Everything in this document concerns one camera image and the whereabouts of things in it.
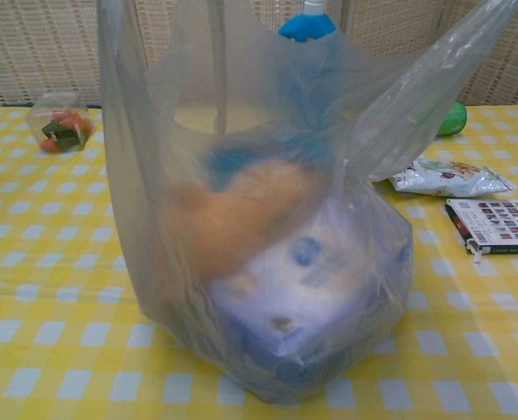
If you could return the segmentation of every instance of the red candy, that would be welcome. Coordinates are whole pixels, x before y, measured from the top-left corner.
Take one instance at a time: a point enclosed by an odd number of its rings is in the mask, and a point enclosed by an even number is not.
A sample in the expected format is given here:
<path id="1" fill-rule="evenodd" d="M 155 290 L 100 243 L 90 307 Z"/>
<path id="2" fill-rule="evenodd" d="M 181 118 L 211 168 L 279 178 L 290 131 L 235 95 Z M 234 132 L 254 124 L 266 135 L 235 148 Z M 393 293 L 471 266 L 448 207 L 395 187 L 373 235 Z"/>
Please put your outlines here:
<path id="1" fill-rule="evenodd" d="M 92 122 L 89 118 L 81 118 L 80 119 L 80 129 L 82 131 L 88 130 L 90 131 L 92 129 Z"/>
<path id="2" fill-rule="evenodd" d="M 39 147 L 42 151 L 46 151 L 48 153 L 57 153 L 60 151 L 57 142 L 55 142 L 51 137 L 46 138 L 43 142 L 41 142 Z"/>
<path id="3" fill-rule="evenodd" d="M 70 109 L 57 109 L 53 111 L 51 117 L 53 120 L 61 121 L 71 115 Z"/>
<path id="4" fill-rule="evenodd" d="M 71 114 L 60 123 L 63 124 L 68 129 L 76 129 L 76 127 L 80 127 L 82 122 L 82 117 L 78 114 Z"/>

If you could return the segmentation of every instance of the green object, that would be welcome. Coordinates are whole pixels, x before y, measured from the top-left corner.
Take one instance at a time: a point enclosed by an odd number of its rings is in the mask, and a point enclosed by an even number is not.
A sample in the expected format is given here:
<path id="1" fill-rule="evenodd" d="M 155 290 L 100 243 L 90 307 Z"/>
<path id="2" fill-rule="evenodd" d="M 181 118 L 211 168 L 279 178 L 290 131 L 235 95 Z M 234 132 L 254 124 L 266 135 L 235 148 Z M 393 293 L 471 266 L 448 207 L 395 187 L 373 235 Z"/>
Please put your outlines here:
<path id="1" fill-rule="evenodd" d="M 458 134 L 467 123 L 467 109 L 463 102 L 455 101 L 447 117 L 440 126 L 439 136 Z"/>

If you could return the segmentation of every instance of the blue circle print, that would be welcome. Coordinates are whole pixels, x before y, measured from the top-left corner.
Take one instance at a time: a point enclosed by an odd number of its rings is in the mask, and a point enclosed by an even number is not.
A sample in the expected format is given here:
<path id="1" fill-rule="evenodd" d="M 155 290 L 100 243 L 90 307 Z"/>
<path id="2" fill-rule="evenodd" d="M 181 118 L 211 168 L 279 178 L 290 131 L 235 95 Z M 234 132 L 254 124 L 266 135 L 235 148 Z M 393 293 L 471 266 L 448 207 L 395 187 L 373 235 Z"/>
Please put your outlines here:
<path id="1" fill-rule="evenodd" d="M 323 247 L 313 238 L 299 238 L 292 244 L 292 257 L 298 265 L 307 267 L 312 265 Z"/>

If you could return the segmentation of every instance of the plastic bag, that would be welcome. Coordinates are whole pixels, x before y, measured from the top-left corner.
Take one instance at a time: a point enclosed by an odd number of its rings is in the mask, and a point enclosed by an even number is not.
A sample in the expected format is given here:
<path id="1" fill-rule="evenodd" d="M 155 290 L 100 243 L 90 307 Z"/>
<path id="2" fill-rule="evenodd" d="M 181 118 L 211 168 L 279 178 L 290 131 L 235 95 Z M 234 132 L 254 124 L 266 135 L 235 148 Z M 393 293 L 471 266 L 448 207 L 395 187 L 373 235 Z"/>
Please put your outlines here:
<path id="1" fill-rule="evenodd" d="M 100 0 L 109 186 L 142 311 L 270 401 L 361 360 L 412 277 L 410 224 L 366 181 L 426 147 L 517 3 L 384 58 L 339 32 L 282 38 L 247 0 L 184 0 L 147 66 L 133 3 Z"/>
<path id="2" fill-rule="evenodd" d="M 421 157 L 389 182 L 396 191 L 438 197 L 479 197 L 515 189 L 514 184 L 486 166 Z"/>

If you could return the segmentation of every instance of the orange plush toy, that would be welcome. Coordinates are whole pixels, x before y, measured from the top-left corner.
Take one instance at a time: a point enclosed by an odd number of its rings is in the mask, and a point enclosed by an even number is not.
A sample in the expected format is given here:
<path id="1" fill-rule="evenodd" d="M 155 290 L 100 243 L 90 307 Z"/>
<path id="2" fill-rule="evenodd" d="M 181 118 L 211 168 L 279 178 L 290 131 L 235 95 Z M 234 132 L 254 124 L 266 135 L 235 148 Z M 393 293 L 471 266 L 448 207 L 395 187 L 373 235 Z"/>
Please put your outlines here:
<path id="1" fill-rule="evenodd" d="M 326 184 L 320 168 L 282 160 L 250 166 L 222 192 L 180 183 L 169 191 L 166 228 L 187 266 L 208 284 L 292 229 L 322 199 Z"/>

